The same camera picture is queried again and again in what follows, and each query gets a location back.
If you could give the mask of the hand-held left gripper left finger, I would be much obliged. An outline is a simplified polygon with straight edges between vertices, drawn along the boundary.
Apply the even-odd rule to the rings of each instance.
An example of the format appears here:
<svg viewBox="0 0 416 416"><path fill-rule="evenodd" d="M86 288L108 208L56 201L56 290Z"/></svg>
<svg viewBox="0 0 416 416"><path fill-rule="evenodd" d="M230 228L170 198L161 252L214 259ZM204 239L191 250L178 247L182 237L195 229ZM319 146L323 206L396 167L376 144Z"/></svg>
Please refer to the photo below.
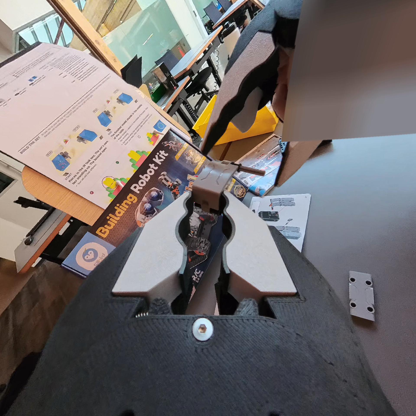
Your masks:
<svg viewBox="0 0 416 416"><path fill-rule="evenodd" d="M192 211L191 192L184 192L144 226L112 289L113 295L143 297L148 303L162 298L175 314L185 313L192 292L185 245Z"/></svg>

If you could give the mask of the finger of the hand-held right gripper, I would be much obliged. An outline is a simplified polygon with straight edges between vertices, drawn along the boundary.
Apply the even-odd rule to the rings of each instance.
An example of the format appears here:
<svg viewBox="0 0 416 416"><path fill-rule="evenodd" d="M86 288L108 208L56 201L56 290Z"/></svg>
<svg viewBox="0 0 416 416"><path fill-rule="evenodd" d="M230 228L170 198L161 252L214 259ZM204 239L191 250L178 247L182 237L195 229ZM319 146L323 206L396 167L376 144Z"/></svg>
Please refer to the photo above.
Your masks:
<svg viewBox="0 0 416 416"><path fill-rule="evenodd" d="M257 32L224 77L201 144L207 155L232 122L247 132L264 92L261 85L277 72L279 51L271 32Z"/></svg>
<svg viewBox="0 0 416 416"><path fill-rule="evenodd" d="M283 159L276 177L276 185L281 186L309 159L320 146L331 143L332 140L291 141L283 152Z"/></svg>

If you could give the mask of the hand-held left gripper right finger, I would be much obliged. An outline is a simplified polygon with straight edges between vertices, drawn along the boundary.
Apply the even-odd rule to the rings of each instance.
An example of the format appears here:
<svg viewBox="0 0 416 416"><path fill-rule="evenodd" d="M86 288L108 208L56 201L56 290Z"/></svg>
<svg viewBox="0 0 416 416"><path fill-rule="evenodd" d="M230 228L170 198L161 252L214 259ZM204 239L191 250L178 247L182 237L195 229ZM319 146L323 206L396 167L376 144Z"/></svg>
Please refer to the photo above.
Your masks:
<svg viewBox="0 0 416 416"><path fill-rule="evenodd" d="M279 233L224 191L222 232L226 242L221 260L221 312L234 313L244 299L254 299L260 310L272 300L297 301L297 289L273 238Z"/></svg>

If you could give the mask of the grey building block piece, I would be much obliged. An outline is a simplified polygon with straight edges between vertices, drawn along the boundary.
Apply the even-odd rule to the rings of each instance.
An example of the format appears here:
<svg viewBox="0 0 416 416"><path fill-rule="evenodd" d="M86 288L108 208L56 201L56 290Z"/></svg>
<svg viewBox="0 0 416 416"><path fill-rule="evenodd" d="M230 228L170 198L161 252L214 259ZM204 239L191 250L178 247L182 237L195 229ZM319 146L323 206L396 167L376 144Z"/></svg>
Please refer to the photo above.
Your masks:
<svg viewBox="0 0 416 416"><path fill-rule="evenodd" d="M221 212L223 191L239 164L230 161L210 161L192 186L192 201L205 212Z"/></svg>

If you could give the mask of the grey desk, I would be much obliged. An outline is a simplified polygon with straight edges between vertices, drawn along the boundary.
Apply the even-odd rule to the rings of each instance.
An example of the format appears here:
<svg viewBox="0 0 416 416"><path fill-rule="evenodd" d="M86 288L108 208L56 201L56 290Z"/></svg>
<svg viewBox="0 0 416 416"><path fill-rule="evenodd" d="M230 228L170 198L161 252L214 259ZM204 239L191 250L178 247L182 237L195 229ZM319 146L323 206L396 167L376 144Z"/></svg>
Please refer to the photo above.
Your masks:
<svg viewBox="0 0 416 416"><path fill-rule="evenodd" d="M353 317L398 415L415 415L415 134L317 149L271 195L311 195L305 257L348 308L349 271L372 275L375 322Z"/></svg>

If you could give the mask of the printed task sheet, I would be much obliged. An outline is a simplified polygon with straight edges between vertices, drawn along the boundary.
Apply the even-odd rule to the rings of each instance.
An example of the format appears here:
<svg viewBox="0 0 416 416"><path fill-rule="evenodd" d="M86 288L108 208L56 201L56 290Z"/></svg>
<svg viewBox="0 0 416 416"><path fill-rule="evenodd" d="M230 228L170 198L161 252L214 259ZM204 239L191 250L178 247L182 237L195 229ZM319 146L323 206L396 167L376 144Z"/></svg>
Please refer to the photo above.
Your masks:
<svg viewBox="0 0 416 416"><path fill-rule="evenodd" d="M0 149L101 208L172 124L75 49L40 43L1 64Z"/></svg>

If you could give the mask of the person's right hand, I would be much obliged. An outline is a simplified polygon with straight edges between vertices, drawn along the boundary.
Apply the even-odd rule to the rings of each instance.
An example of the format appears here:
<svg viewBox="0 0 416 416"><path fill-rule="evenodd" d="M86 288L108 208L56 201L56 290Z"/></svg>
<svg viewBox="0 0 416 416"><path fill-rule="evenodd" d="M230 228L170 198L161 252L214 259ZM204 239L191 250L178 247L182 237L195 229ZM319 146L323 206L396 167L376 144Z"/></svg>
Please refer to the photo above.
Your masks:
<svg viewBox="0 0 416 416"><path fill-rule="evenodd" d="M294 49L292 48L281 47L279 49L278 78L272 99L272 108L281 122L284 122L293 55Z"/></svg>

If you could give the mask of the open instruction booklet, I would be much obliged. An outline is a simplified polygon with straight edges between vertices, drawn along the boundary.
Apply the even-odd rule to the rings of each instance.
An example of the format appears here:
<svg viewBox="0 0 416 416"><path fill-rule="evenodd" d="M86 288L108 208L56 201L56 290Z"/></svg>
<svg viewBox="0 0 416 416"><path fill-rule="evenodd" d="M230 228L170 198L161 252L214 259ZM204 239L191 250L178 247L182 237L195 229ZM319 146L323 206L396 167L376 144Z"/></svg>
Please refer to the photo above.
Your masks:
<svg viewBox="0 0 416 416"><path fill-rule="evenodd" d="M249 208L302 251L311 195L254 196Z"/></svg>

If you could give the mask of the yellow plastic bin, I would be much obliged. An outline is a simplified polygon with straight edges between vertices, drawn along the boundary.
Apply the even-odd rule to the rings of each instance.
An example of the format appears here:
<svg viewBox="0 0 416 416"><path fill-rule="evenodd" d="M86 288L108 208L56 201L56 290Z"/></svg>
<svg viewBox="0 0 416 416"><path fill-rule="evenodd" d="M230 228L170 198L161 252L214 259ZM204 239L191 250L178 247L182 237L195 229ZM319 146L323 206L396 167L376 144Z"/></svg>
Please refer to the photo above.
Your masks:
<svg viewBox="0 0 416 416"><path fill-rule="evenodd" d="M217 95L214 95L208 102L207 106L193 126L193 130L202 138L205 137L205 132L216 102L216 97ZM277 124L278 117L274 113L271 103L268 102L265 107L257 112L255 122L247 132L240 132L234 124L230 122L227 126L226 132L216 142L216 145L258 136L264 133L272 133Z"/></svg>

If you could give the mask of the blue robot kit box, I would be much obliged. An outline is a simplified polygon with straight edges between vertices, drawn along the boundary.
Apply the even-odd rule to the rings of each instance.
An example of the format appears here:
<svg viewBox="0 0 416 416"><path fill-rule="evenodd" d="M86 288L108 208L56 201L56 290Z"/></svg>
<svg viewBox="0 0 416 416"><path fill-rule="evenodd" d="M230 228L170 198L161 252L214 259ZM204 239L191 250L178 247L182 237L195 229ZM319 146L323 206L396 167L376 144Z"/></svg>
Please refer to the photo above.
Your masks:
<svg viewBox="0 0 416 416"><path fill-rule="evenodd" d="M211 161L169 130L117 193L106 210L63 261L62 267L87 278L127 237L156 217L193 183ZM185 240L193 292L224 242L222 216L194 206Z"/></svg>

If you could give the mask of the small black box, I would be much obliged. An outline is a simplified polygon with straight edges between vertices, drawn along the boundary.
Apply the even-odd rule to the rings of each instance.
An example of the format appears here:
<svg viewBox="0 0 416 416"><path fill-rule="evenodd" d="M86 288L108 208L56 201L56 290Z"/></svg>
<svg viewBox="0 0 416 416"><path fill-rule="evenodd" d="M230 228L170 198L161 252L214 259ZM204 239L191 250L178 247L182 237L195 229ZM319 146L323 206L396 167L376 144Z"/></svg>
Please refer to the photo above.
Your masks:
<svg viewBox="0 0 416 416"><path fill-rule="evenodd" d="M167 91L174 91L178 88L178 83L176 82L176 80L174 79L164 62L156 66L152 70L152 73L165 87Z"/></svg>

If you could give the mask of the grey flat plate piece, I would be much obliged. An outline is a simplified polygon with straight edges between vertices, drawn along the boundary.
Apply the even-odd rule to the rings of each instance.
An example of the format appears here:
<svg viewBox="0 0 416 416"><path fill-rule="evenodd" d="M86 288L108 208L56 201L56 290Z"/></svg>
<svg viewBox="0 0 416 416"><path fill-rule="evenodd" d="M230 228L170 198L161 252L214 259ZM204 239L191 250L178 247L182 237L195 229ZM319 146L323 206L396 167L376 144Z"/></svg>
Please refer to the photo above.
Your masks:
<svg viewBox="0 0 416 416"><path fill-rule="evenodd" d="M349 271L349 310L351 316L375 321L372 275Z"/></svg>

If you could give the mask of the black folded card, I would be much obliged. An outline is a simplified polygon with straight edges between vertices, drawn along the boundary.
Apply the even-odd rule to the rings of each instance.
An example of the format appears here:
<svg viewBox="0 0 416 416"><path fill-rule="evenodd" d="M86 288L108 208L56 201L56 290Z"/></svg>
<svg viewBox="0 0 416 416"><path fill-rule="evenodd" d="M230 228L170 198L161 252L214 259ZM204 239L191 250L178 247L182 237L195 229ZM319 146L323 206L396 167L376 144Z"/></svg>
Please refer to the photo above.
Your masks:
<svg viewBox="0 0 416 416"><path fill-rule="evenodd" d="M136 88L143 84L142 80L142 57L135 55L132 60L121 69L122 79Z"/></svg>

